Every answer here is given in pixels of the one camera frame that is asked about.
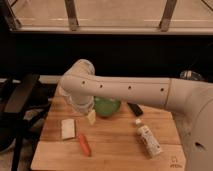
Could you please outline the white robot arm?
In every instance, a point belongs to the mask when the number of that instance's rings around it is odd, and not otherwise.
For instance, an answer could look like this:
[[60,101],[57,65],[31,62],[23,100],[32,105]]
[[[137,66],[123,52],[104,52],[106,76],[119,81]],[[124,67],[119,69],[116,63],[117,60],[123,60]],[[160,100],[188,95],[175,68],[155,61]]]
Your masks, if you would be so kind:
[[76,61],[59,82],[64,97],[79,112],[95,97],[112,98],[187,116],[189,154],[185,171],[213,171],[213,83],[177,78],[102,77],[93,64]]

